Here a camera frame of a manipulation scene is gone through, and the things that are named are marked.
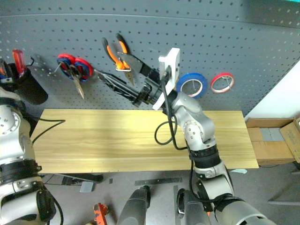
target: tape roll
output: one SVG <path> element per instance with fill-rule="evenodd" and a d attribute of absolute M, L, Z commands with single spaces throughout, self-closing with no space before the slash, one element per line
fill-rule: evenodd
<path fill-rule="evenodd" d="M 198 82 L 200 83 L 200 87 L 195 93 L 190 94 L 190 97 L 200 98 L 207 90 L 207 80 L 202 74 L 199 73 L 190 73 L 183 75 L 176 84 L 176 91 L 181 92 L 184 85 L 188 82 Z"/>
<path fill-rule="evenodd" d="M 225 88 L 222 88 L 222 89 L 219 89 L 219 90 L 214 89 L 214 87 L 213 87 L 213 86 L 214 86 L 214 83 L 215 83 L 217 80 L 221 79 L 221 78 L 226 78 L 226 79 L 231 78 L 231 82 L 230 82 L 230 83 L 228 84 L 228 86 L 225 87 Z M 229 90 L 233 87 L 233 85 L 234 85 L 234 77 L 233 77 L 232 74 L 230 74 L 230 73 L 220 73 L 220 74 L 218 74 L 217 76 L 215 76 L 215 77 L 211 80 L 211 82 L 210 82 L 210 89 L 211 89 L 212 92 L 214 92 L 214 93 L 222 94 L 222 93 L 225 93 L 225 92 L 229 91 Z"/>

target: gray pegboard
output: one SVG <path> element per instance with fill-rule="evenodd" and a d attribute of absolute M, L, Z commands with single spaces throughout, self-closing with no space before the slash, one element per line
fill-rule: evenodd
<path fill-rule="evenodd" d="M 203 74 L 208 82 L 230 72 L 230 92 L 210 89 L 199 99 L 204 110 L 242 110 L 246 115 L 289 71 L 300 56 L 300 5 L 287 1 L 2 1 L 0 56 L 23 49 L 36 63 L 34 77 L 49 93 L 44 108 L 136 109 L 96 76 L 82 84 L 82 100 L 71 80 L 56 67 L 61 52 L 88 60 L 93 67 L 125 79 L 106 56 L 101 38 L 118 47 L 114 34 L 126 39 L 135 56 L 157 68 L 159 55 L 172 47 L 180 54 L 180 75 Z M 140 90 L 143 77 L 135 74 Z M 151 109 L 142 104 L 140 109 Z"/>

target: orange-handled pliers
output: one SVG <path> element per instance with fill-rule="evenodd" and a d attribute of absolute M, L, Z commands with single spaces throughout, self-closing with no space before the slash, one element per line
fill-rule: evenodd
<path fill-rule="evenodd" d="M 122 48 L 122 51 L 124 53 L 130 53 L 129 52 L 129 48 L 128 45 L 126 44 L 126 41 L 124 40 L 124 38 L 121 36 L 121 34 L 117 33 L 116 34 L 116 38 L 119 41 L 119 44 Z M 105 37 L 102 38 L 102 44 L 103 47 L 105 49 L 106 54 L 108 55 L 108 57 L 116 64 L 116 70 L 118 71 L 123 71 L 125 73 L 126 78 L 132 83 L 132 85 L 134 85 L 133 82 L 133 76 L 131 73 L 131 68 L 130 66 L 124 62 L 124 61 L 120 61 L 112 52 L 107 40 Z"/>

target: gray floor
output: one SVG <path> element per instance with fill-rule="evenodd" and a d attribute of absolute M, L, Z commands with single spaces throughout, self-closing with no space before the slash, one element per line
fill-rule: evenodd
<path fill-rule="evenodd" d="M 300 200 L 300 175 L 291 175 L 296 168 L 293 164 L 273 168 L 248 169 L 246 174 L 230 172 L 235 194 L 251 203 L 261 213 L 278 225 L 300 224 L 299 206 L 270 205 L 267 201 L 278 193 L 278 200 Z M 43 179 L 47 181 L 52 174 Z M 65 225 L 84 225 L 94 218 L 93 206 L 96 203 L 108 205 L 110 213 L 106 216 L 108 225 L 115 225 L 121 210 L 140 186 L 136 180 L 182 178 L 182 182 L 150 185 L 151 204 L 147 211 L 147 225 L 174 225 L 174 189 L 188 188 L 188 171 L 167 172 L 119 172 L 105 173 L 104 181 L 95 186 L 93 192 L 80 193 L 80 186 L 61 186 L 62 177 L 54 175 L 46 185 L 57 198 L 64 212 Z M 57 213 L 51 221 L 59 224 Z M 212 224 L 217 224 L 211 215 Z"/>

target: wall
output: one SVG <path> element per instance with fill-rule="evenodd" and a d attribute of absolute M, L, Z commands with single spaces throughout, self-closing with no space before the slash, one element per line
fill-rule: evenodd
<path fill-rule="evenodd" d="M 249 118 L 290 118 L 300 112 L 300 61 L 248 113 Z"/>

